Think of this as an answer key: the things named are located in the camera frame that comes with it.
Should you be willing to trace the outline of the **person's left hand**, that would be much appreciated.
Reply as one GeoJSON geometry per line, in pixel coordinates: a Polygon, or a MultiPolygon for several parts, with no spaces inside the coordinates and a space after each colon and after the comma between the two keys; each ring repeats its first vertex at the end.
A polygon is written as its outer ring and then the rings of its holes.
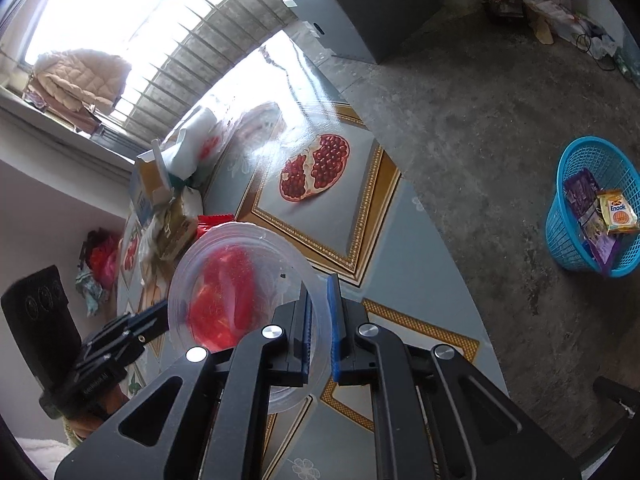
{"type": "Polygon", "coordinates": [[[128,401],[128,396],[119,386],[116,386],[88,410],[72,418],[63,418],[63,428],[68,443],[76,446],[86,440],[128,401]]]}

